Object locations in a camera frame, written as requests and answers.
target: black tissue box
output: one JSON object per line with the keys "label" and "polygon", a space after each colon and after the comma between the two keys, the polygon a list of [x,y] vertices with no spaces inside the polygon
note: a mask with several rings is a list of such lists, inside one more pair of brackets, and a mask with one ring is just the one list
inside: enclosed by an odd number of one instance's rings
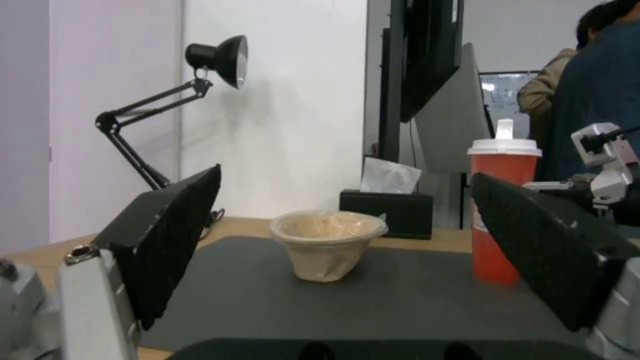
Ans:
{"label": "black tissue box", "polygon": [[365,193],[344,190],[340,210],[373,215],[386,214],[387,238],[431,239],[433,198],[421,193]]}

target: white lid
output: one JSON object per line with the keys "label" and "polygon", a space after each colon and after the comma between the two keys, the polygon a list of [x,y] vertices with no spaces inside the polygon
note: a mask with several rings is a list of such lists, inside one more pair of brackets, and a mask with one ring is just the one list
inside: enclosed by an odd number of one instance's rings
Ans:
{"label": "white lid", "polygon": [[542,156],[542,151],[536,145],[535,140],[514,139],[513,120],[498,120],[498,129],[495,139],[475,140],[473,146],[467,151],[469,155],[529,155]]}

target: lamp arm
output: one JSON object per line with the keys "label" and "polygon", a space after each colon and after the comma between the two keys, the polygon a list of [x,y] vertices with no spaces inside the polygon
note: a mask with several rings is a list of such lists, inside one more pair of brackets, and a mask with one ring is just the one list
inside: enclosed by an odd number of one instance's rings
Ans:
{"label": "lamp arm", "polygon": [[[162,175],[158,170],[154,169],[151,165],[142,160],[140,155],[131,147],[131,145],[129,145],[129,143],[122,137],[122,135],[120,135],[120,130],[125,126],[134,124],[154,115],[163,113],[167,110],[177,108],[178,106],[182,106],[191,101],[200,99],[207,94],[207,91],[211,86],[212,84],[210,81],[202,78],[195,78],[194,80],[184,83],[181,86],[172,88],[171,90],[167,90],[165,92],[161,92],[160,94],[153,95],[152,97],[148,97],[144,100],[134,102],[133,104],[124,106],[123,108],[112,111],[105,111],[104,113],[98,115],[98,117],[95,119],[95,125],[103,134],[105,134],[105,136],[116,147],[116,149],[120,151],[120,154],[124,156],[124,158],[131,164],[131,166],[133,166],[133,168],[147,182],[147,184],[151,186],[151,189],[158,190],[160,188],[164,188],[168,186],[171,181],[166,176]],[[165,97],[175,95],[189,88],[192,88],[195,91],[195,94],[156,109],[145,110],[142,112],[136,111],[136,109],[139,109],[142,106],[164,99]],[[133,113],[136,114],[135,117],[122,122],[118,121],[118,117],[126,117],[128,115],[132,115]]]}

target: blue jacket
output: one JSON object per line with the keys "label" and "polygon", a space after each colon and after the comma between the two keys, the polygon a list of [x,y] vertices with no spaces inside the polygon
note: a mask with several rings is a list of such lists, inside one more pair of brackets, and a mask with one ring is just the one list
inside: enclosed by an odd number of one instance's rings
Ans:
{"label": "blue jacket", "polygon": [[[595,122],[623,129],[640,125],[640,21],[615,23],[581,50],[565,68],[552,110],[548,151],[539,162],[539,181],[566,180],[587,169],[571,134]],[[640,134],[628,137],[640,154]]]}

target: red cup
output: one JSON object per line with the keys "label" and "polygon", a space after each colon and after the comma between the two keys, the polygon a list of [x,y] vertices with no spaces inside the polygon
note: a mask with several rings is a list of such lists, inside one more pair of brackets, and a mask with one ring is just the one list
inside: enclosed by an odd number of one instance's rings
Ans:
{"label": "red cup", "polygon": [[[471,156],[471,173],[524,185],[533,181],[538,158],[542,152],[534,140],[514,139],[513,120],[498,121],[495,139],[476,140],[467,152]],[[472,258],[474,275],[483,281],[514,286],[520,278],[484,226],[475,205],[473,209]]]}

